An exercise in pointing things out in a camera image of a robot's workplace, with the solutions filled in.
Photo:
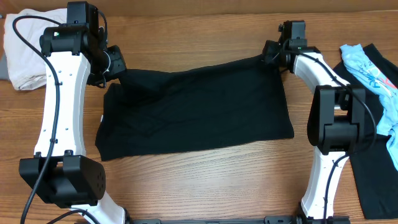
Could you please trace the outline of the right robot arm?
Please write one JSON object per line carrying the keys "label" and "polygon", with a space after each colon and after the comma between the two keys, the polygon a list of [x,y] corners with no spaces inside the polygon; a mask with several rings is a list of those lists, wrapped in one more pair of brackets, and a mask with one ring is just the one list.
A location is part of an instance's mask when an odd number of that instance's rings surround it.
{"label": "right robot arm", "polygon": [[340,175],[364,137],[365,90],[340,78],[315,47],[295,49],[268,40],[265,63],[286,68],[313,93],[307,137],[314,146],[310,179],[296,215],[267,216],[265,223],[349,223],[333,211]]}

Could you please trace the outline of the black t-shirt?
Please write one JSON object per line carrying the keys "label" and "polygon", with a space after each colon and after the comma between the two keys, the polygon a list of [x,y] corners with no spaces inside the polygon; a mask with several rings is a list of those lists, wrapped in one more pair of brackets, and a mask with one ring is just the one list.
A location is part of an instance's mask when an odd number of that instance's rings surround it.
{"label": "black t-shirt", "polygon": [[290,139],[279,69],[261,56],[184,72],[129,69],[104,94],[103,161]]}

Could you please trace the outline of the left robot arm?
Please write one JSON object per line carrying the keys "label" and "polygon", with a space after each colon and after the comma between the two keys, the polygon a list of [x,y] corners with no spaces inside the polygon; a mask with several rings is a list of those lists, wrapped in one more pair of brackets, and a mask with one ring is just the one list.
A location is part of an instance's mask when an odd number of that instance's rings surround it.
{"label": "left robot arm", "polygon": [[83,107],[86,85],[104,87],[113,68],[97,25],[88,22],[48,27],[38,54],[46,63],[47,84],[39,139],[19,174],[31,187],[21,215],[25,223],[35,196],[79,213],[89,223],[129,223],[128,211],[106,192],[104,167],[86,156]]}

